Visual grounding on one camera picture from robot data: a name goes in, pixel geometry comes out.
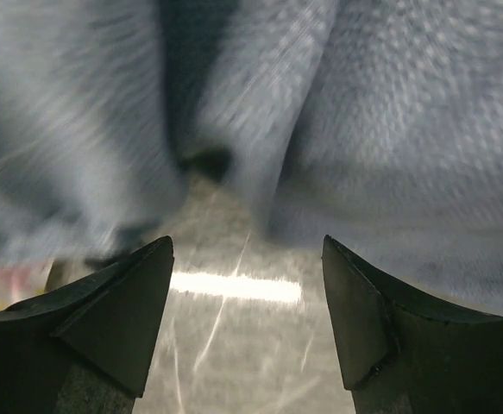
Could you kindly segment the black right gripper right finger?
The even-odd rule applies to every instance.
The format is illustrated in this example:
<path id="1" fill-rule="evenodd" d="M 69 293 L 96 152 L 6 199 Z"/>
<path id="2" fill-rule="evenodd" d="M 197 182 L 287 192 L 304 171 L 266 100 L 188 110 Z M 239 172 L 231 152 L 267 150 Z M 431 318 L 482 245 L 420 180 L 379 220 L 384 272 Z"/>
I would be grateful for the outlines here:
<path id="1" fill-rule="evenodd" d="M 503 413 L 503 317 L 422 292 L 331 237 L 322 262 L 356 412 Z"/>

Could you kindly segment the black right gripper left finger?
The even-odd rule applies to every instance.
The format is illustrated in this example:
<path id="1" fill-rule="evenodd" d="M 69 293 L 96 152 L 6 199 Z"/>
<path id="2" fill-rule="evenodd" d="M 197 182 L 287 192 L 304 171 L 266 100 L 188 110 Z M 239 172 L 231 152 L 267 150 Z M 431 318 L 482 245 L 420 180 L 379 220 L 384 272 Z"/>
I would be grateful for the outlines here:
<path id="1" fill-rule="evenodd" d="M 145 390 L 173 272 L 162 237 L 0 311 L 0 413 L 130 413 Z"/>

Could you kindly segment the blue beige striped pillowcase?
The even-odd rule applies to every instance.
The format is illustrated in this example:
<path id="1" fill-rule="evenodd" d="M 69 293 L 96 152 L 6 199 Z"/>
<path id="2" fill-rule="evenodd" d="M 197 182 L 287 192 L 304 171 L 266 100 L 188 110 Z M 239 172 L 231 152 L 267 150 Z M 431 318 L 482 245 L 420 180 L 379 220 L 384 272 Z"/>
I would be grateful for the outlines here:
<path id="1" fill-rule="evenodd" d="M 503 315 L 503 1 L 0 1 L 0 264 L 130 250 L 191 171 Z"/>

